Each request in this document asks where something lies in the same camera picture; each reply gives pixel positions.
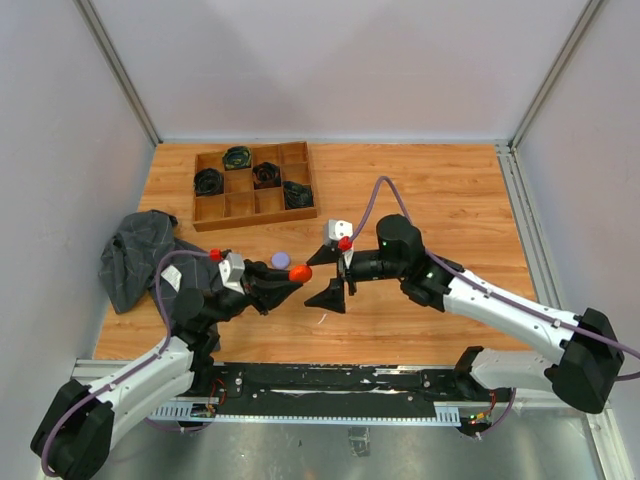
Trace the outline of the orange earbud charging case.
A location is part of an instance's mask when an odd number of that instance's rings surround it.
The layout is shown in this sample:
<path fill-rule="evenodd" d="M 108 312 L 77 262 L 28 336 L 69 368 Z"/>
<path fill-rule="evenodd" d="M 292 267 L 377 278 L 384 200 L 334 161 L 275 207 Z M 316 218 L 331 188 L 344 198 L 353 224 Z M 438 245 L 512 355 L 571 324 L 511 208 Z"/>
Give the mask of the orange earbud charging case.
<path fill-rule="evenodd" d="M 307 283 L 313 276 L 313 272 L 312 269 L 306 265 L 297 265 L 295 267 L 293 267 L 289 273 L 288 273 L 288 278 L 291 282 L 297 282 L 297 283 Z"/>

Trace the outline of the lilac earbud charging case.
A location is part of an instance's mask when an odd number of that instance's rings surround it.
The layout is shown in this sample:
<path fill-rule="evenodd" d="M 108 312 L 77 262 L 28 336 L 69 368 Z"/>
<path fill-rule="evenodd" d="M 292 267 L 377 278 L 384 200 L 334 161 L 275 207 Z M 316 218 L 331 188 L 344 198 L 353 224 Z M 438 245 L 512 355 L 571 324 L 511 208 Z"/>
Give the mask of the lilac earbud charging case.
<path fill-rule="evenodd" d="M 291 264 L 290 256 L 283 251 L 278 251 L 271 256 L 271 265 L 276 269 L 287 269 Z"/>

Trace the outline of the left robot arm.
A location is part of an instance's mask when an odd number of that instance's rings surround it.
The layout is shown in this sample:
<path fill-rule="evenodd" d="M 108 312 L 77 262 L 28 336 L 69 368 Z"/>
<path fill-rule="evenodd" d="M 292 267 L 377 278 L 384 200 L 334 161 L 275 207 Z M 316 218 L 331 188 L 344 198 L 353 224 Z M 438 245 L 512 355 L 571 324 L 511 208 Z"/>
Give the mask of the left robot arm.
<path fill-rule="evenodd" d="M 57 391 L 30 443 L 49 478 L 89 479 L 133 427 L 171 398 L 200 396 L 214 383 L 215 324 L 252 307 L 262 315 L 281 305 L 312 277 L 307 265 L 278 270 L 227 253 L 210 288 L 181 288 L 161 314 L 165 338 L 116 372 Z"/>

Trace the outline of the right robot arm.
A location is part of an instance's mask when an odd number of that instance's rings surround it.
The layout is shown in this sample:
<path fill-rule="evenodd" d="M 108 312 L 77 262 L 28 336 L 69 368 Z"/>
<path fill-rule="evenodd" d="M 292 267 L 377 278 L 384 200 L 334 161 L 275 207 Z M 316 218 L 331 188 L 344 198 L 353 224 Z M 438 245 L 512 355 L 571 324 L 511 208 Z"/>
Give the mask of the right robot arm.
<path fill-rule="evenodd" d="M 467 348 L 452 377 L 463 399 L 477 399 L 487 390 L 529 389 L 551 392 L 585 413 L 603 411 L 624 362 L 604 313 L 559 310 L 499 288 L 429 253 L 420 230 L 399 214 L 378 221 L 375 250 L 355 250 L 352 233 L 343 220 L 325 225 L 323 244 L 307 263 L 334 264 L 336 276 L 306 306 L 343 313 L 345 297 L 355 294 L 358 284 L 395 279 L 412 302 L 476 320 L 529 346 L 527 352 Z"/>

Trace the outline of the wooden compartment tray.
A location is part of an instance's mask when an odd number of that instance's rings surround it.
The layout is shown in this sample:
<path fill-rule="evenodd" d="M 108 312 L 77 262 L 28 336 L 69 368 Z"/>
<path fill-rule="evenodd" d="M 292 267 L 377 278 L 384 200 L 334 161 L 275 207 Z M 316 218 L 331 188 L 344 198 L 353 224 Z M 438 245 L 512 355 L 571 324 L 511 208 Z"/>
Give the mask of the wooden compartment tray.
<path fill-rule="evenodd" d="M 224 177 L 224 192 L 215 196 L 197 197 L 193 183 L 192 222 L 196 231 L 205 232 L 307 220 L 318 216 L 309 148 L 305 142 L 247 147 L 252 150 L 252 165 L 243 170 L 226 171 L 224 169 L 222 156 L 230 147 L 218 151 L 200 152 L 195 155 L 193 180 L 195 174 L 205 168 L 215 168 Z M 260 190 L 254 188 L 252 168 L 262 162 L 271 162 L 279 166 L 280 187 Z M 286 209 L 282 187 L 285 181 L 310 185 L 313 191 L 314 206 Z"/>

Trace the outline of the dark rolled necktie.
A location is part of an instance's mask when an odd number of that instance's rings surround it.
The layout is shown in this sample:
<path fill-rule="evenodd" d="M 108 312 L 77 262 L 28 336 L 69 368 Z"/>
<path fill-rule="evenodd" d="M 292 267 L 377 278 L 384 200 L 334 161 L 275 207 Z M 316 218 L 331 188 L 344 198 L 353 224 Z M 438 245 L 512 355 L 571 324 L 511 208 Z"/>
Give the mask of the dark rolled necktie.
<path fill-rule="evenodd" d="M 286 209 L 301 209 L 314 206 L 313 191 L 310 185 L 285 181 L 282 187 Z"/>

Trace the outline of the red patterned rolled necktie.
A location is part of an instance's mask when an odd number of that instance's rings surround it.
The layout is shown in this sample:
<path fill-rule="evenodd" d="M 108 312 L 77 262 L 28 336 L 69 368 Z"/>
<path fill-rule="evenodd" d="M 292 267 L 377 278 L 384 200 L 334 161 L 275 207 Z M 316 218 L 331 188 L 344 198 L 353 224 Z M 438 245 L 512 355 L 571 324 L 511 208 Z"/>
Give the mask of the red patterned rolled necktie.
<path fill-rule="evenodd" d="M 278 165 L 262 162 L 252 168 L 252 178 L 256 190 L 281 186 L 281 173 Z"/>

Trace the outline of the black rolled necktie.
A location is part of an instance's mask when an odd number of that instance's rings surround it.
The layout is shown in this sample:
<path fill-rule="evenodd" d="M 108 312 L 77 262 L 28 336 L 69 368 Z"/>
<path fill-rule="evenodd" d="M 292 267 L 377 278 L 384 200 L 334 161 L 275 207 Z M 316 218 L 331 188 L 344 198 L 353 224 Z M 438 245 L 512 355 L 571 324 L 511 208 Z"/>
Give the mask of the black rolled necktie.
<path fill-rule="evenodd" d="M 224 192 L 223 174 L 215 168 L 205 168 L 194 176 L 194 192 L 197 197 L 215 196 Z"/>

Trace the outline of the green rolled necktie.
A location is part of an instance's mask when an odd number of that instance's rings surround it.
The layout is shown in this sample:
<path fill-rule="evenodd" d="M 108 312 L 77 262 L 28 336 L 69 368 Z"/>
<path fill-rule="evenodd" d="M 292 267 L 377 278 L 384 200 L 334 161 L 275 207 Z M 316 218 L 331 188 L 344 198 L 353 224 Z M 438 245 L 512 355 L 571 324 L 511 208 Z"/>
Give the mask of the green rolled necktie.
<path fill-rule="evenodd" d="M 252 165 L 252 150 L 243 145 L 232 146 L 222 156 L 226 171 L 248 169 Z"/>

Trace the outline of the grey checked cloth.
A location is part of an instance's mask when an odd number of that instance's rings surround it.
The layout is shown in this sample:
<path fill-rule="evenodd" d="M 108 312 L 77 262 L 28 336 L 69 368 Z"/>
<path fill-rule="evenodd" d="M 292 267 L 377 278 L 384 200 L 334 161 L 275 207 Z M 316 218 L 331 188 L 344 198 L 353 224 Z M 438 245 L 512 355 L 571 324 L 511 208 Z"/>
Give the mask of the grey checked cloth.
<path fill-rule="evenodd" d="M 208 294 L 221 287 L 219 268 L 202 250 L 174 234 L 175 216 L 159 210 L 126 216 L 101 254 L 99 279 L 117 314 L 150 295 L 165 324 L 173 324 L 178 292 Z"/>

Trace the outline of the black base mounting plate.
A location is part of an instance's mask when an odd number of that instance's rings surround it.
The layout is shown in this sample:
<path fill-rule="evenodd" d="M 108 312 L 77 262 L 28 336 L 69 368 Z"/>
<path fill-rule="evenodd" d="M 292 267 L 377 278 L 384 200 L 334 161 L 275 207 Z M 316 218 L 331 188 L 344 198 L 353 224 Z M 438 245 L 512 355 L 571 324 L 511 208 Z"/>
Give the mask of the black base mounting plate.
<path fill-rule="evenodd" d="M 357 406 L 416 401 L 508 401 L 507 388 L 488 390 L 453 368 L 404 365 L 218 363 L 198 386 L 174 401 L 202 402 L 215 413 L 231 402 Z"/>

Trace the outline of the aluminium left frame post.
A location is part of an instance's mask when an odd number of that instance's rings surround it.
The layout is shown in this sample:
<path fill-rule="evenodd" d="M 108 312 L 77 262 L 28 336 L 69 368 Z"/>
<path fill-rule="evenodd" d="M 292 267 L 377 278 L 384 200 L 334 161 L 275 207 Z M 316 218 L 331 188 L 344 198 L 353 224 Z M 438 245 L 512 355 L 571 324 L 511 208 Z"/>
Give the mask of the aluminium left frame post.
<path fill-rule="evenodd" d="M 90 0 L 73 0 L 73 4 L 93 37 L 148 141 L 154 147 L 157 147 L 162 143 L 162 139 L 120 58 L 96 6 Z"/>

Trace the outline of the aluminium corner frame post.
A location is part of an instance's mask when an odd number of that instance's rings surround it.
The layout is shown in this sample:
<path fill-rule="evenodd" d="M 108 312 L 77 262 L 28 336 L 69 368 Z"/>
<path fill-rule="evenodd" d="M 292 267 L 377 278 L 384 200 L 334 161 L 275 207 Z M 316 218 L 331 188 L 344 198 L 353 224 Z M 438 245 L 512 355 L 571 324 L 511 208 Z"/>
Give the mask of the aluminium corner frame post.
<path fill-rule="evenodd" d="M 509 140 L 510 151 L 516 151 L 526 138 L 574 55 L 607 4 L 606 0 L 589 0 L 585 3 Z"/>

